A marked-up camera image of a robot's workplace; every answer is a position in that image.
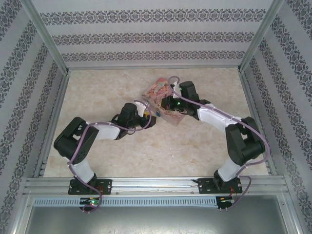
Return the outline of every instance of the wire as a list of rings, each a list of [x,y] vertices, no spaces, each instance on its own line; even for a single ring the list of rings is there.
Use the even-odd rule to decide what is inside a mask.
[[[75,152],[74,152],[72,158],[71,158],[70,161],[67,163],[68,168],[69,168],[69,170],[73,173],[74,177],[75,177],[80,183],[82,183],[84,186],[88,187],[89,189],[92,189],[93,191],[95,191],[95,192],[99,195],[99,201],[98,201],[98,203],[97,203],[97,206],[85,205],[85,206],[82,208],[82,211],[83,211],[84,213],[88,213],[88,214],[89,214],[89,213],[91,213],[91,212],[94,212],[97,208],[100,207],[100,205],[102,204],[102,193],[101,193],[99,190],[97,190],[96,188],[94,188],[94,187],[90,186],[89,184],[87,184],[86,182],[84,182],[84,181],[75,173],[75,171],[74,171],[74,169],[73,169],[73,161],[75,160],[75,158],[76,158],[77,155],[78,155],[78,152],[79,152],[79,150],[80,150],[80,148],[81,148],[83,139],[85,138],[88,129],[89,129],[90,127],[94,126],[94,125],[111,125],[111,126],[115,126],[115,127],[118,127],[118,128],[120,128],[120,129],[123,129],[123,130],[126,130],[126,131],[131,131],[131,132],[138,132],[138,131],[142,131],[143,129],[147,128],[147,127],[150,125],[151,121],[152,121],[152,111],[151,111],[150,107],[148,106],[148,104],[145,104],[143,101],[134,100],[134,102],[139,102],[139,103],[143,104],[143,105],[146,107],[146,109],[148,110],[148,112],[149,112],[150,117],[149,117],[149,120],[148,120],[147,124],[146,124],[144,127],[140,128],[140,129],[128,129],[128,128],[124,128],[124,127],[118,126],[117,124],[114,124],[114,123],[111,123],[111,122],[96,122],[96,123],[90,123],[90,124],[84,129],[84,131],[83,131],[83,133],[82,133],[82,135],[81,135],[81,138],[79,139],[78,146],[77,146],[77,148],[76,148],[76,150],[75,150]],[[92,208],[92,210],[86,211],[85,209],[86,209],[87,207]]]
[[[219,110],[219,109],[217,109],[217,108],[215,108],[215,107],[213,107],[213,106],[210,106],[210,105],[203,105],[203,104],[201,104],[201,103],[198,103],[198,102],[189,100],[189,99],[187,99],[187,98],[181,96],[180,94],[178,94],[177,92],[175,92],[174,89],[173,89],[173,88],[171,87],[171,85],[170,85],[170,84],[171,84],[170,81],[171,81],[173,78],[176,78],[176,79],[177,79],[177,83],[178,83],[178,84],[180,83],[180,78],[179,78],[179,77],[177,77],[177,76],[172,76],[172,77],[170,77],[170,78],[168,79],[168,84],[169,84],[168,87],[169,87],[169,89],[172,91],[172,93],[174,93],[175,95],[177,95],[179,98],[181,98],[182,100],[187,101],[187,102],[189,102],[189,103],[191,103],[191,104],[198,105],[198,106],[201,106],[201,107],[206,108],[206,109],[208,109],[208,110],[217,112],[217,113],[221,114],[222,116],[224,116],[224,117],[226,117],[226,118],[229,118],[229,119],[235,121],[236,123],[239,123],[239,124],[242,125],[243,127],[248,128],[249,130],[251,130],[252,132],[254,132],[254,133],[263,141],[264,146],[265,146],[265,149],[266,149],[266,153],[267,153],[266,156],[265,156],[262,160],[260,160],[260,161],[246,163],[246,164],[244,165],[244,167],[241,167],[240,170],[236,173],[236,176],[238,176],[245,168],[247,168],[247,166],[257,165],[257,164],[260,164],[260,163],[265,162],[266,160],[268,160],[268,158],[271,156],[270,146],[269,146],[268,142],[266,141],[266,139],[265,139],[256,129],[254,129],[253,127],[247,125],[246,123],[240,121],[239,119],[235,118],[234,116],[231,116],[231,115],[229,115],[229,114],[227,114],[227,113],[225,113],[225,112],[223,112],[223,111],[221,111],[221,110]],[[247,188],[245,189],[245,191],[242,193],[242,195],[239,197],[239,199],[238,199],[230,208],[234,207],[234,206],[242,199],[242,197],[243,197],[243,196],[245,195],[245,193],[248,191],[248,189],[249,189],[249,187],[250,187],[250,185],[251,185],[251,183],[252,183],[252,179],[250,178],[250,176],[245,175],[245,176],[240,176],[240,178],[248,178],[248,179],[249,179],[249,184],[248,184]]]

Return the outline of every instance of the patterned wallpaper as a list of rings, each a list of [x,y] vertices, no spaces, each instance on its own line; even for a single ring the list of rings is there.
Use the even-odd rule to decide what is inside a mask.
[[[0,234],[34,175],[62,73],[18,0],[0,0]]]
[[[311,4],[287,0],[245,71],[273,162],[312,233]]]
[[[67,66],[83,68],[236,66],[272,0],[33,2]]]

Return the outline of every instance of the purple cable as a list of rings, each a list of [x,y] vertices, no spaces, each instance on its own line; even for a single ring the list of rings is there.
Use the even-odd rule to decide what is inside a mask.
[[[78,152],[79,152],[79,149],[81,148],[83,139],[85,138],[88,129],[89,129],[91,126],[94,126],[94,125],[111,125],[111,126],[115,126],[115,127],[118,127],[118,128],[120,128],[120,129],[123,129],[123,130],[126,130],[126,131],[131,131],[131,132],[138,132],[138,131],[142,131],[143,129],[147,128],[147,127],[150,125],[151,121],[152,121],[152,112],[151,112],[150,108],[148,107],[148,105],[145,104],[143,101],[134,100],[134,102],[139,102],[139,103],[143,104],[143,105],[146,107],[146,109],[148,110],[148,112],[149,112],[150,117],[149,117],[149,120],[148,120],[147,124],[146,124],[144,127],[140,128],[140,129],[129,129],[129,128],[124,128],[124,127],[118,126],[117,124],[110,123],[110,122],[90,123],[90,124],[84,129],[84,131],[83,131],[83,133],[82,133],[82,135],[81,135],[81,138],[79,139],[79,143],[78,143],[78,146],[77,146],[77,148],[76,148],[76,151],[74,152],[74,154],[73,154],[71,160],[67,163],[67,165],[68,165],[68,167],[69,167],[69,170],[73,173],[74,177],[75,177],[77,180],[79,180],[84,186],[86,186],[86,187],[92,189],[93,191],[97,192],[98,195],[99,195],[99,201],[98,201],[98,203],[97,203],[97,206],[85,205],[85,206],[82,208],[82,211],[83,211],[83,212],[86,212],[86,211],[85,211],[85,208],[87,208],[87,207],[92,207],[92,208],[93,208],[92,210],[88,211],[87,213],[94,212],[94,211],[102,204],[102,193],[101,193],[99,190],[97,190],[96,188],[94,188],[94,187],[88,185],[87,183],[85,183],[85,182],[74,172],[74,170],[73,170],[73,164],[72,164],[72,163],[73,163],[73,161],[75,160],[75,158],[77,157],[77,154],[78,154]]]
[[[239,124],[241,124],[242,126],[244,126],[245,128],[248,128],[249,130],[251,130],[252,132],[254,132],[254,133],[263,141],[264,146],[265,146],[266,151],[267,151],[267,155],[266,155],[262,160],[260,160],[260,161],[257,161],[257,162],[250,162],[250,163],[245,164],[245,165],[244,165],[245,167],[242,167],[242,168],[236,173],[237,176],[238,176],[245,168],[247,168],[247,166],[257,165],[257,164],[260,164],[260,163],[265,162],[266,160],[268,160],[268,158],[271,156],[270,146],[269,146],[268,142],[266,141],[266,139],[265,139],[256,129],[252,128],[251,126],[249,126],[249,125],[247,125],[246,123],[240,121],[239,119],[234,118],[233,116],[231,116],[231,115],[229,115],[229,114],[227,114],[227,113],[225,113],[225,112],[223,112],[223,111],[221,111],[221,110],[219,110],[219,109],[217,109],[217,108],[215,108],[215,107],[203,105],[203,104],[201,104],[201,103],[198,103],[198,102],[189,100],[189,99],[187,99],[187,98],[185,98],[185,97],[182,97],[180,94],[178,94],[177,92],[175,92],[174,89],[170,86],[170,84],[171,84],[170,81],[171,81],[173,78],[176,78],[176,79],[177,79],[177,83],[178,83],[178,84],[180,83],[180,78],[179,78],[179,77],[177,77],[177,76],[172,76],[172,77],[170,77],[170,78],[168,79],[168,84],[169,84],[168,86],[169,86],[170,90],[171,90],[175,95],[177,95],[179,98],[181,98],[182,100],[187,101],[187,102],[189,102],[189,103],[191,103],[191,104],[204,107],[204,108],[206,108],[206,109],[208,109],[208,110],[211,110],[211,111],[215,111],[215,112],[221,114],[222,116],[224,116],[224,117],[226,117],[226,118],[232,119],[232,120],[235,121],[236,123],[239,123]],[[242,197],[243,197],[243,196],[245,195],[245,193],[248,191],[248,189],[249,189],[249,187],[250,187],[250,185],[251,185],[251,183],[252,183],[252,179],[251,179],[249,176],[246,175],[246,176],[241,176],[241,177],[249,178],[249,184],[248,184],[247,188],[245,189],[245,191],[244,191],[244,192],[242,193],[242,195],[240,196],[240,198],[239,198],[231,207],[235,206],[235,205],[242,199]]]

